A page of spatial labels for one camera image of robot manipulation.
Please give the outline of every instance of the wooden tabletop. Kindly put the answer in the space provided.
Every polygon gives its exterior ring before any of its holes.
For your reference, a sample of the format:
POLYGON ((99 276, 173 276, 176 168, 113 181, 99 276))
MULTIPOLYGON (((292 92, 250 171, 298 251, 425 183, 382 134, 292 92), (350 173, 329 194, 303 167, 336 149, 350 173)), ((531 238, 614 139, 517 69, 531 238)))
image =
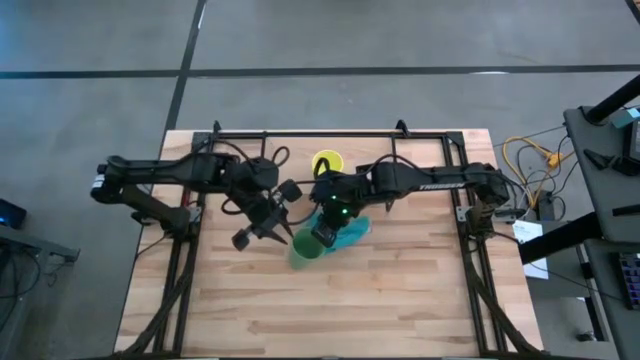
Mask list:
MULTIPOLYGON (((469 162, 495 166, 488 130, 462 131, 469 162)), ((168 132, 162 159, 187 154, 192 134, 168 132)), ((236 143, 249 156, 260 153, 259 140, 236 143)), ((320 150, 338 151, 344 171, 353 172, 356 165, 389 153, 390 144, 389 138, 269 137, 266 154, 288 146, 291 157, 280 169, 280 181, 303 180, 311 179, 311 158, 320 150)), ((439 141, 396 140, 396 144, 398 154, 420 166, 444 165, 439 141)), ((233 152, 226 146, 215 150, 233 152)), ((310 187, 303 190, 308 194, 310 187)), ((178 186, 153 190, 170 205, 179 204, 181 192, 178 186)), ((270 239, 254 239, 238 252, 231 237, 248 221, 242 215, 224 215, 223 200, 223 195, 207 197, 183 356, 477 355, 448 191, 411 194, 396 201, 389 213, 384 206, 366 208, 363 215, 372 219, 371 233, 356 246, 301 271, 289 267, 288 247, 270 239)), ((292 221, 306 215, 312 205, 303 196, 289 208, 292 221)), ((499 229, 510 231, 506 225, 499 229)), ((146 228, 140 248, 161 236, 159 228, 146 228)), ((487 247, 501 306, 527 340, 541 349, 517 246, 496 237, 487 247)), ((158 309, 170 249, 171 241, 164 241, 135 263, 116 350, 130 345, 158 309)), ((170 335, 176 313, 170 319, 170 335)), ((489 319, 484 307, 483 318, 489 319)), ((484 323, 492 339, 491 322, 484 323)), ((167 337, 166 346, 172 337, 167 337)))

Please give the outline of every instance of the black metal frame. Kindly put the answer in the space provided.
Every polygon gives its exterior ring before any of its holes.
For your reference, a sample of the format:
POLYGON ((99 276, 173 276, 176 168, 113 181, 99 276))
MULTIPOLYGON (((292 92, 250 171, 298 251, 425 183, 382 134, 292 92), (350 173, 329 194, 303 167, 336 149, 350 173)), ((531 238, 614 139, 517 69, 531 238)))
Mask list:
MULTIPOLYGON (((453 151, 452 146, 458 151, 459 154, 459 162, 460 165, 467 165, 468 159, 466 154, 466 147, 464 143, 464 137, 462 132, 419 132, 419 131, 409 131, 406 124, 400 120, 396 126, 395 131, 255 131, 255 132, 222 132, 220 131, 220 127, 217 126, 214 128, 214 136, 213 141, 209 144, 209 147, 206 151, 211 151, 213 146, 215 145, 215 139, 224 139, 224 140, 262 140, 261 153, 264 156, 265 152, 265 144, 266 139, 269 137, 371 137, 371 138, 389 138, 391 143, 392 153, 396 152, 396 142, 398 140, 435 140, 439 141, 442 145, 442 150, 444 154, 444 162, 446 166, 453 166, 453 151)), ((210 132, 207 133, 194 133, 192 139, 192 148, 195 144, 200 143, 203 136, 210 135, 210 132)), ((543 356, 541 354, 530 354, 530 353, 512 353, 507 349, 506 339, 505 339, 505 331, 501 328, 500 324, 505 324, 504 322, 500 322, 500 316, 496 317, 494 313, 491 313, 491 321, 493 325, 494 335, 496 339, 496 347, 497 350, 489 349, 489 345, 487 343, 487 336, 485 333, 485 328, 483 324, 483 318, 480 308, 479 297, 482 297, 485 303, 487 303, 488 307, 491 309, 499 309, 499 305, 496 297, 496 290, 493 281, 493 276, 491 273, 491 266, 489 263, 489 256, 485 244, 480 242, 477 244, 478 246, 478 256, 480 260, 480 266, 482 269, 482 280, 478 277, 478 274, 473 266, 473 262, 471 261, 471 252, 469 247, 469 240, 465 236, 465 223, 461 222, 456 216, 456 207, 461 206, 461 197, 459 190, 449 190, 451 193, 452 200, 452 209, 454 214, 454 219, 456 221, 457 230, 458 230, 458 238, 460 242, 460 251, 462 253, 462 265, 465 271, 465 279, 467 282, 467 291, 469 296, 469 304, 471 307, 471 314, 474 323, 474 330, 476 336, 476 342, 478 344, 478 352, 480 357, 489 357, 489 358, 501 358, 501 359, 530 359, 530 358, 539 358, 543 356)), ((190 192, 185 190, 182 196, 182 203, 186 204, 190 199, 190 192)), ((466 190, 466 196, 468 198, 469 204, 475 204, 475 195, 469 190, 466 190)), ((202 211, 204 212, 205 206, 205 195, 198 195, 198 206, 202 207, 202 211)), ((392 204, 387 204, 387 208, 390 209, 392 204)), ((128 349, 125 352, 115 353, 112 355, 114 358, 118 359, 164 359, 164 358, 179 358, 182 351, 182 344, 184 340, 184 331, 186 327, 186 321, 188 316, 188 306, 189 306, 189 296, 191 290, 191 284, 193 280, 193 275, 195 271, 195 260, 197 254, 197 247, 199 243, 199 230, 200 230, 200 222, 197 224, 197 231, 195 238, 189 240, 189 248, 187 254, 187 260, 184 266, 184 270, 179 278, 177 278, 178 273, 178 260, 180 258, 180 252, 182 248, 183 241, 182 240, 174 240, 171 250, 171 255, 169 259, 169 265, 167 270, 167 276, 165 281, 165 291, 163 294, 163 300, 158 313, 153 317, 150 325, 147 329, 141 334, 147 336, 149 339, 151 336, 155 338, 152 352, 144 353, 147 348, 146 345, 149 342, 146 342, 145 346, 138 347, 131 351, 128 349), (165 350, 165 338, 166 338, 166 327, 167 327, 167 318, 170 313, 171 308, 175 305, 175 303, 180 298, 179 312, 177 317, 177 326, 176 331, 174 333, 174 341, 171 350, 165 350)), ((502 314, 502 320, 506 318, 506 315, 502 314)), ((555 357, 550 355, 544 355, 545 358, 548 359, 570 359, 565 357, 555 357)))

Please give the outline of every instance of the teal cloth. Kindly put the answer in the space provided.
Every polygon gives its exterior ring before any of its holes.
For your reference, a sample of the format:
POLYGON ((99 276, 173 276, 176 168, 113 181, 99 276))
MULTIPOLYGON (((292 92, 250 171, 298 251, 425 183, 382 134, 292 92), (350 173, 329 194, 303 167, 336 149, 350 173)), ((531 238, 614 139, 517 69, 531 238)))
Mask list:
MULTIPOLYGON (((318 217, 320 215, 316 213, 309 220, 309 227, 313 227, 318 221, 318 217)), ((366 233, 369 232, 369 228, 371 227, 371 219, 368 216, 359 216, 353 219, 349 225, 343 227, 338 231, 338 236, 336 237, 336 242, 333 243, 333 246, 328 248, 326 253, 332 253, 338 249, 342 249, 357 243, 366 233)))

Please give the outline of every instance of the yellow object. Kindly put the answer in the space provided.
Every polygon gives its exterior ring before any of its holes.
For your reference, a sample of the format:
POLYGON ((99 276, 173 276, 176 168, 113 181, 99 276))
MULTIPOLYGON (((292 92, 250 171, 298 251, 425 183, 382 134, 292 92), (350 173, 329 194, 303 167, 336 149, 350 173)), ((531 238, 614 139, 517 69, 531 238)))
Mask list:
MULTIPOLYGON (((311 171, 315 170, 316 164, 321 158, 325 158, 329 161, 329 169, 333 171, 342 171, 344 168, 344 160, 342 160, 342 156, 338 154, 337 151, 334 150, 322 150, 313 156, 313 160, 311 160, 311 171)), ((320 166, 318 170, 318 175, 327 171, 324 165, 320 166)))
POLYGON ((507 140, 505 140, 505 142, 502 144, 502 157, 504 158, 504 161, 507 163, 507 166, 509 166, 511 171, 513 171, 513 173, 516 174, 518 179, 520 179, 520 183, 522 184, 523 188, 525 189, 526 194, 527 194, 527 198, 529 199, 530 208, 534 208, 536 206, 536 204, 538 202, 538 197, 540 196, 540 193, 542 192, 542 185, 544 184, 544 182, 548 178, 551 177, 550 176, 551 175, 551 171, 556 169, 560 165, 561 162, 565 161, 568 157, 570 157, 573 154, 574 154, 574 152, 571 152, 568 155, 564 156, 564 155, 562 155, 562 153, 551 152, 549 150, 544 149, 542 146, 536 144, 532 140, 530 140, 528 138, 525 138, 525 137, 521 137, 521 136, 510 137, 507 140), (538 185, 538 188, 533 193, 531 193, 531 190, 529 190, 529 188, 527 187, 527 179, 525 179, 524 174, 521 174, 520 171, 518 171, 518 169, 516 169, 516 167, 513 166, 513 164, 511 164, 511 161, 509 161, 509 157, 507 156, 507 145, 509 143, 514 142, 514 141, 524 141, 524 142, 530 144, 531 146, 533 146, 534 149, 536 149, 540 154, 542 154, 545 157, 545 159, 547 160, 547 165, 549 166, 549 170, 547 170, 544 173, 544 176, 542 177, 542 180, 540 180, 540 185, 538 185))

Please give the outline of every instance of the concrete floor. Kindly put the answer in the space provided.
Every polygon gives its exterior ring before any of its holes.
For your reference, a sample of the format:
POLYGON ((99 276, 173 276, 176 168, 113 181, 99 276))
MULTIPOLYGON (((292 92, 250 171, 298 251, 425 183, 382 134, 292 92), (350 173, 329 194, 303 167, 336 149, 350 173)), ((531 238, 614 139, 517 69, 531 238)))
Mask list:
MULTIPOLYGON (((0 72, 178 69, 196 2, 3 1, 0 72)), ((622 0, 210 0, 192 68, 632 64, 637 26, 622 0)), ((412 128, 489 128, 500 143, 561 125, 564 109, 593 104, 634 75, 190 79, 177 128, 390 128, 401 118, 412 128)), ((46 296, 31 311, 22 358, 112 350, 140 228, 89 188, 107 155, 157 156, 175 85, 0 80, 0 197, 29 210, 29 233, 82 249, 53 288, 39 286, 46 296)), ((554 148, 564 135, 535 139, 554 148)), ((523 163, 543 166, 534 153, 523 163)), ((563 196, 566 219, 591 210, 579 171, 563 196)), ((615 357, 572 341, 587 326, 567 320, 580 311, 536 301, 547 350, 615 357)))

